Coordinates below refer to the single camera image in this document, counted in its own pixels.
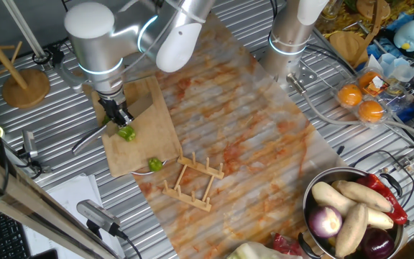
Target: wooden cutting board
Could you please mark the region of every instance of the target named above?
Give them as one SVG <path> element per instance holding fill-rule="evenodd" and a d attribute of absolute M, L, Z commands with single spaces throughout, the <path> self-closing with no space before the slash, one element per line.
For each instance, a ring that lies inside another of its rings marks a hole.
<path fill-rule="evenodd" d="M 138 116 L 131 124 L 137 134 L 134 140 L 126 142 L 117 134 L 102 135 L 106 159 L 112 176 L 118 177 L 148 166 L 148 159 L 170 160 L 178 157 L 180 142 L 167 110 L 161 89 L 154 76 L 124 84 L 127 105 L 151 91 L 153 105 Z M 98 125 L 105 117 L 104 108 L 98 103 L 98 94 L 92 93 L 93 108 Z"/>

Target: wooden mug tree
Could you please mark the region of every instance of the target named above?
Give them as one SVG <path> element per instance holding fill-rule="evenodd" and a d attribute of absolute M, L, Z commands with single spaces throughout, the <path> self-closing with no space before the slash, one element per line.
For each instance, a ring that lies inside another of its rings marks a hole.
<path fill-rule="evenodd" d="M 14 61 L 20 51 L 22 42 L 19 42 L 17 48 L 13 45 L 0 46 L 0 61 L 6 69 L 0 71 L 0 75 L 6 71 L 11 76 L 6 80 L 2 88 L 3 99 L 7 104 L 28 108 L 44 99 L 49 93 L 50 84 L 47 76 L 37 69 L 24 69 L 20 73 L 14 67 Z M 2 50 L 14 49 L 12 59 L 9 60 Z"/>

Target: pot handle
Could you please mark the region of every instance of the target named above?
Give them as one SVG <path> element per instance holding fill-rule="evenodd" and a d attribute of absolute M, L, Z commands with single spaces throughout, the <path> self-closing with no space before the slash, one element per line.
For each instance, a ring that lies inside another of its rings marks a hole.
<path fill-rule="evenodd" d="M 298 243 L 300 243 L 301 249 L 303 249 L 303 251 L 305 251 L 305 253 L 312 259 L 321 259 L 322 255 L 316 255 L 313 250 L 311 249 L 311 247 L 308 245 L 308 243 L 304 240 L 303 238 L 303 233 L 300 232 L 300 234 L 298 234 Z"/>
<path fill-rule="evenodd" d="M 402 186 L 400 186 L 400 183 L 394 177 L 387 173 L 381 173 L 380 176 L 386 178 L 389 184 L 397 191 L 397 195 L 402 197 Z"/>

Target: orange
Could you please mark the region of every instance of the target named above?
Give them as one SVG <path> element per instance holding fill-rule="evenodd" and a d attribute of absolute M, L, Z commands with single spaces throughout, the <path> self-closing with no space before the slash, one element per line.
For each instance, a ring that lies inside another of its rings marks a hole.
<path fill-rule="evenodd" d="M 359 117 L 363 122 L 378 122 L 382 114 L 383 109 L 376 101 L 364 101 L 359 105 Z"/>
<path fill-rule="evenodd" d="M 360 89 L 363 89 L 366 86 L 368 86 L 375 76 L 381 78 L 381 75 L 374 71 L 366 72 L 363 76 L 359 77 L 358 80 Z"/>
<path fill-rule="evenodd" d="M 338 92 L 338 100 L 341 104 L 356 106 L 362 100 L 362 92 L 356 85 L 348 84 Z"/>

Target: red onion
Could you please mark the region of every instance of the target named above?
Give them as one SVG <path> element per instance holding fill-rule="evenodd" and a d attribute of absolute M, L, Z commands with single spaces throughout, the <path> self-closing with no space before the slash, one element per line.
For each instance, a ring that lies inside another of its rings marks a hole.
<path fill-rule="evenodd" d="M 360 245 L 369 259 L 385 259 L 394 251 L 394 240 L 386 230 L 374 227 L 367 228 Z"/>
<path fill-rule="evenodd" d="M 309 216 L 309 228 L 318 237 L 329 238 L 338 234 L 343 224 L 341 214 L 332 206 L 317 206 Z"/>

